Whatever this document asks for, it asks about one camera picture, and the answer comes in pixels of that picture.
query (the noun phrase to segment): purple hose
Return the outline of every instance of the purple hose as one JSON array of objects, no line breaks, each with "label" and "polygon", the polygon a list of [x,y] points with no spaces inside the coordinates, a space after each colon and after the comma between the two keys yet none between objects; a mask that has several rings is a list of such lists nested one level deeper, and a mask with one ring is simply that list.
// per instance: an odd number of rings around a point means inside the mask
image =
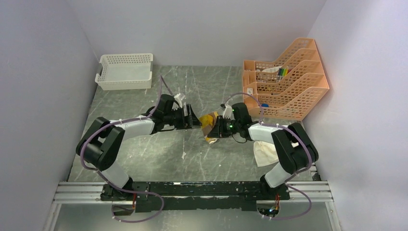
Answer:
[{"label": "purple hose", "polygon": [[82,165],[85,169],[97,171],[97,173],[99,174],[99,176],[100,176],[104,181],[108,182],[108,184],[111,185],[113,188],[115,188],[115,189],[117,189],[117,190],[119,190],[119,191],[125,192],[125,193],[131,193],[131,194],[135,194],[135,193],[136,193],[136,194],[149,194],[149,195],[154,195],[154,196],[159,197],[160,200],[162,201],[162,206],[160,207],[160,210],[159,210],[157,213],[155,213],[154,215],[152,215],[152,216],[150,216],[150,217],[148,217],[148,218],[142,219],[142,220],[122,220],[122,219],[119,219],[119,218],[117,218],[117,217],[114,216],[113,207],[112,207],[112,215],[113,215],[113,218],[114,218],[115,220],[118,220],[118,221],[121,221],[121,222],[125,222],[125,223],[139,223],[139,222],[143,222],[143,221],[147,221],[147,220],[153,219],[154,217],[156,217],[157,215],[159,215],[159,214],[163,211],[163,208],[164,208],[164,206],[165,206],[164,199],[163,199],[163,197],[162,197],[161,195],[159,195],[159,194],[157,194],[157,193],[155,193],[155,192],[131,191],[131,190],[125,190],[125,189],[121,189],[121,188],[117,187],[117,186],[114,185],[112,182],[108,181],[108,179],[105,178],[105,176],[103,176],[103,174],[102,174],[100,171],[98,171],[96,168],[88,167],[88,166],[85,164],[85,160],[84,160],[85,147],[89,144],[89,142],[90,142],[93,138],[95,138],[99,133],[101,133],[103,130],[107,129],[107,128],[110,127],[110,126],[117,125],[117,124],[120,124],[120,123],[128,123],[128,122],[133,122],[133,121],[138,121],[138,120],[145,120],[145,119],[150,118],[150,117],[153,115],[154,111],[156,110],[156,108],[157,108],[157,106],[158,106],[158,104],[159,104],[159,102],[160,102],[160,96],[162,95],[162,83],[164,83],[164,85],[166,86],[166,88],[167,88],[167,90],[170,92],[170,94],[173,95],[173,93],[172,93],[171,90],[168,88],[168,86],[167,86],[167,84],[166,84],[166,82],[164,81],[164,79],[163,79],[162,76],[160,76],[160,80],[161,80],[161,82],[160,82],[160,88],[159,88],[159,99],[157,100],[156,105],[154,106],[154,108],[150,111],[150,113],[149,113],[146,117],[143,117],[143,118],[130,118],[130,119],[125,119],[125,120],[122,120],[122,121],[116,121],[116,122],[113,122],[113,123],[110,123],[110,124],[107,124],[107,125],[103,126],[103,127],[100,128],[99,130],[97,130],[95,133],[93,133],[93,134],[84,142],[84,144],[82,145],[82,148],[81,148],[81,152],[80,152],[80,154],[79,154],[80,160],[81,160],[81,165]]},{"label": "purple hose", "polygon": [[[313,161],[312,161],[312,156],[310,155],[310,152],[309,152],[309,150],[307,149],[305,143],[303,143],[303,141],[302,141],[292,130],[290,130],[290,129],[287,128],[287,127],[284,127],[284,126],[281,126],[281,125],[273,125],[273,124],[265,124],[265,123],[263,123],[263,122],[262,122],[262,119],[263,119],[263,117],[264,117],[264,108],[262,107],[262,105],[261,105],[261,103],[259,102],[258,99],[256,99],[254,96],[252,96],[252,95],[250,95],[250,94],[247,94],[247,93],[244,93],[244,92],[238,92],[238,93],[232,94],[232,95],[225,101],[224,104],[227,104],[228,101],[229,101],[230,99],[232,99],[232,97],[234,97],[235,95],[241,95],[241,94],[242,94],[242,95],[247,95],[247,96],[251,97],[252,99],[254,99],[254,100],[256,101],[256,103],[259,105],[259,107],[261,108],[261,115],[260,115],[260,117],[259,117],[259,124],[260,124],[260,125],[284,129],[285,131],[289,132],[293,137],[295,137],[295,139],[299,142],[299,144],[302,146],[302,148],[303,148],[303,149],[305,150],[305,152],[306,152],[306,155],[307,155],[307,159],[308,159],[308,161],[309,161],[309,164],[307,165],[306,168],[295,172],[291,177],[289,177],[289,178],[285,181],[285,184],[286,184],[288,181],[290,181],[291,179],[293,179],[297,174],[309,170],[309,169],[312,167]],[[306,193],[304,193],[304,192],[300,191],[299,189],[296,189],[296,188],[294,188],[294,187],[292,187],[292,186],[290,186],[290,185],[288,185],[288,184],[286,184],[286,186],[288,186],[288,188],[291,188],[291,189],[293,189],[293,190],[295,190],[295,191],[301,193],[303,196],[305,196],[306,199],[309,201],[309,208],[307,208],[307,210],[304,211],[303,213],[300,213],[300,214],[297,214],[297,215],[294,215],[294,216],[289,216],[289,217],[284,217],[284,218],[272,218],[272,220],[289,220],[289,219],[293,219],[293,218],[298,218],[298,217],[301,217],[301,216],[303,216],[304,214],[308,213],[308,212],[312,209],[312,201],[311,201],[310,197],[309,197],[308,195],[306,195]]]}]

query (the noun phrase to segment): purple cable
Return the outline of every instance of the purple cable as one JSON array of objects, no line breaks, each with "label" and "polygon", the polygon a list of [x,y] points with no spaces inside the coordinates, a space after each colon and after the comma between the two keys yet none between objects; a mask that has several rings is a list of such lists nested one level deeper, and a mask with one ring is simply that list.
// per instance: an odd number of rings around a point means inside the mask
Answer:
[{"label": "purple cable", "polygon": [[[288,181],[290,181],[291,179],[293,179],[297,174],[309,170],[309,169],[312,167],[312,156],[310,155],[310,152],[309,152],[309,150],[307,149],[305,143],[303,143],[303,141],[302,141],[292,130],[290,130],[290,129],[287,128],[287,127],[284,127],[284,126],[281,126],[281,125],[273,125],[273,124],[265,124],[265,123],[262,123],[262,119],[263,119],[263,116],[264,116],[264,108],[262,107],[262,105],[261,105],[261,103],[259,102],[258,99],[256,99],[254,96],[252,96],[252,95],[250,95],[250,94],[247,94],[247,93],[244,93],[244,92],[238,92],[238,93],[232,94],[232,95],[225,101],[224,104],[227,104],[228,101],[229,101],[230,99],[232,99],[232,97],[234,97],[235,95],[240,95],[240,94],[242,94],[242,95],[247,95],[247,96],[251,97],[252,99],[254,99],[254,100],[256,101],[256,103],[257,103],[257,104],[259,105],[259,107],[261,108],[261,115],[260,115],[260,117],[259,117],[259,124],[260,124],[260,125],[284,129],[285,131],[289,132],[293,137],[295,137],[295,139],[299,142],[299,144],[300,144],[300,145],[302,146],[302,148],[305,150],[306,155],[307,155],[307,159],[308,159],[308,161],[309,161],[307,167],[304,168],[304,169],[302,169],[302,170],[299,170],[299,171],[295,172],[291,177],[289,177],[289,178],[285,181],[285,184],[286,184]],[[301,193],[303,196],[305,196],[306,199],[309,201],[309,208],[307,208],[307,210],[304,211],[303,213],[300,213],[300,214],[297,214],[297,215],[294,215],[294,216],[289,216],[289,217],[284,217],[284,218],[272,218],[272,220],[289,220],[289,219],[293,219],[293,218],[298,218],[298,217],[301,217],[301,216],[305,215],[306,213],[308,213],[308,212],[312,209],[312,201],[311,201],[310,197],[309,197],[308,195],[306,195],[306,193],[304,193],[304,192],[300,191],[299,189],[296,189],[296,188],[294,188],[294,187],[292,187],[292,186],[290,186],[290,185],[288,185],[288,184],[286,184],[286,186],[288,186],[288,188],[291,188],[291,189],[293,189],[293,190],[295,190],[295,191]]]},{"label": "purple cable", "polygon": [[156,105],[154,106],[154,108],[150,111],[150,113],[149,113],[146,117],[143,117],[143,118],[130,118],[130,119],[125,119],[125,120],[122,120],[122,121],[116,121],[116,122],[113,122],[113,123],[110,123],[110,124],[107,124],[107,125],[103,126],[103,127],[100,128],[99,130],[97,130],[95,133],[93,133],[93,134],[84,142],[84,144],[82,145],[82,148],[81,148],[81,152],[80,152],[80,154],[79,154],[81,165],[82,165],[85,169],[97,171],[97,173],[99,174],[99,176],[100,176],[104,181],[108,182],[108,184],[111,185],[113,188],[115,188],[115,189],[117,189],[117,190],[119,190],[119,191],[125,192],[125,193],[131,193],[131,194],[135,194],[135,193],[136,193],[136,194],[149,194],[149,195],[154,195],[154,196],[159,197],[160,200],[162,201],[162,206],[160,207],[160,210],[159,210],[157,213],[155,213],[154,215],[152,215],[152,216],[150,216],[150,217],[148,217],[148,218],[142,219],[142,220],[122,220],[122,219],[119,219],[119,218],[117,218],[117,217],[114,216],[114,212],[113,212],[113,208],[112,208],[113,218],[114,218],[115,220],[118,220],[118,221],[121,221],[121,222],[125,222],[125,223],[139,223],[139,222],[143,222],[143,221],[147,221],[147,220],[153,219],[154,217],[156,217],[157,215],[159,215],[159,214],[163,211],[163,208],[164,208],[164,205],[165,205],[164,199],[163,199],[163,197],[162,197],[161,195],[159,195],[159,194],[157,194],[157,193],[155,193],[155,192],[131,191],[131,190],[125,190],[125,189],[122,189],[122,188],[117,187],[117,186],[114,185],[112,182],[108,181],[108,179],[107,179],[105,176],[103,176],[103,174],[102,174],[100,171],[98,171],[96,168],[88,167],[88,166],[85,164],[85,160],[84,160],[85,147],[89,144],[89,142],[90,142],[93,138],[95,138],[99,133],[101,133],[103,130],[107,129],[107,128],[110,127],[110,126],[117,125],[117,124],[120,124],[120,123],[128,123],[128,122],[133,122],[133,121],[138,121],[138,120],[145,120],[145,119],[150,118],[150,117],[153,115],[154,111],[156,110],[156,108],[157,108],[157,106],[158,106],[158,104],[159,104],[159,102],[160,102],[160,96],[162,95],[162,83],[164,83],[164,85],[166,86],[166,88],[167,88],[167,90],[170,92],[170,94],[173,95],[173,93],[171,92],[170,88],[168,88],[166,82],[164,81],[164,79],[163,79],[163,77],[162,77],[161,75],[160,75],[160,80],[161,80],[161,82],[160,82],[160,88],[159,88],[159,99],[157,100]]}]

